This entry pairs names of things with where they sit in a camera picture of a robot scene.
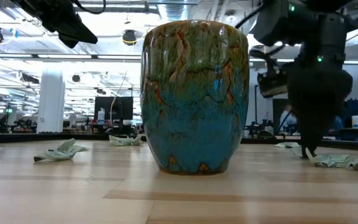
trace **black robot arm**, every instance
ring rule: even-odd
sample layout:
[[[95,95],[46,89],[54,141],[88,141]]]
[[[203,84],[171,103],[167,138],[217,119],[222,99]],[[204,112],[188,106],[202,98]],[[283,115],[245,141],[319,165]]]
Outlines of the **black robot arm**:
[[[258,7],[254,37],[262,44],[277,42],[301,44],[293,62],[268,66],[258,75],[264,97],[288,92],[289,102],[298,119],[303,155],[307,147],[312,154],[324,130],[341,109],[352,90],[352,77],[342,69],[345,61],[346,34],[358,29],[356,21],[337,11],[351,0],[265,0]],[[260,52],[250,55],[274,60]]]
[[[78,1],[70,0],[10,0],[23,10],[42,21],[42,25],[50,32],[58,32],[59,39],[69,48],[78,42],[96,44],[98,38],[82,23],[73,3],[81,6]]]

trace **computer screen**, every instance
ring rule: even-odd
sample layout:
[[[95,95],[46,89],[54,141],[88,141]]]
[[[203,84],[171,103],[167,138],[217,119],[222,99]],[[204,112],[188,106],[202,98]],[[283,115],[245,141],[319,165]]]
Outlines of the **computer screen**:
[[[104,109],[104,119],[110,119],[110,106],[115,96],[97,96],[94,101],[94,118],[98,118],[100,108]],[[134,116],[134,99],[131,96],[117,97],[111,110],[112,119],[132,120]]]

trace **ceramic vase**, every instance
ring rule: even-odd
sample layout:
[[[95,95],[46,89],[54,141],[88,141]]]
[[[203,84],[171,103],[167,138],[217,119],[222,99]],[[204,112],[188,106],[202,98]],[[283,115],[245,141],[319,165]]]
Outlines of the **ceramic vase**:
[[[224,172],[246,123],[247,37],[213,21],[158,26],[145,36],[140,90],[147,142],[162,171]]]

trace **column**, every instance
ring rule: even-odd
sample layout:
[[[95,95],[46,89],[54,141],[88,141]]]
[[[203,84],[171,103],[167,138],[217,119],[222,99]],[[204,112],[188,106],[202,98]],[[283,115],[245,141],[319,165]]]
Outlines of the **column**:
[[[9,107],[9,109],[12,109],[12,113],[9,113],[7,125],[14,125],[15,120],[17,120],[17,107]]]
[[[41,78],[37,133],[63,131],[65,79],[60,63],[44,63]]]

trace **cable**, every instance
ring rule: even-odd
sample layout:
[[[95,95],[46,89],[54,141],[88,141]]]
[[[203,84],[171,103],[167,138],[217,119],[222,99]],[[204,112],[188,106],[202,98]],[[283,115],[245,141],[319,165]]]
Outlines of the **cable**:
[[[245,16],[236,26],[235,28],[240,28],[245,22],[247,22],[251,17],[256,15],[258,12],[260,12],[262,9],[264,9],[267,6],[266,3],[263,3],[261,6],[259,6],[256,10],[251,12],[248,16]]]
[[[276,135],[276,134],[280,131],[280,129],[283,127],[283,124],[284,124],[285,120],[287,120],[288,116],[289,116],[291,113],[292,113],[292,109],[291,109],[290,112],[288,112],[288,114],[285,116],[284,120],[281,122],[280,126],[278,127],[278,129],[277,129],[277,131],[276,131],[276,133],[275,133],[274,135]]]
[[[103,0],[103,8],[102,8],[102,10],[100,10],[99,12],[94,12],[94,11],[90,11],[89,9],[84,8],[78,0],[73,1],[73,3],[75,3],[84,12],[88,12],[88,13],[94,14],[94,15],[99,15],[99,14],[104,13],[104,11],[106,10],[106,5],[107,5],[106,0]]]
[[[124,84],[125,78],[127,77],[127,73],[128,73],[128,70],[125,72],[124,78],[122,79],[121,86],[119,87],[119,89],[118,89],[118,91],[117,91],[117,94],[116,94],[116,97],[114,97],[114,99],[112,100],[111,105],[110,105],[110,122],[111,122],[111,127],[112,127],[112,106],[113,106],[114,102],[116,101],[116,99],[117,99],[117,97],[118,97],[118,93],[119,93],[119,91],[121,90],[122,85]]]

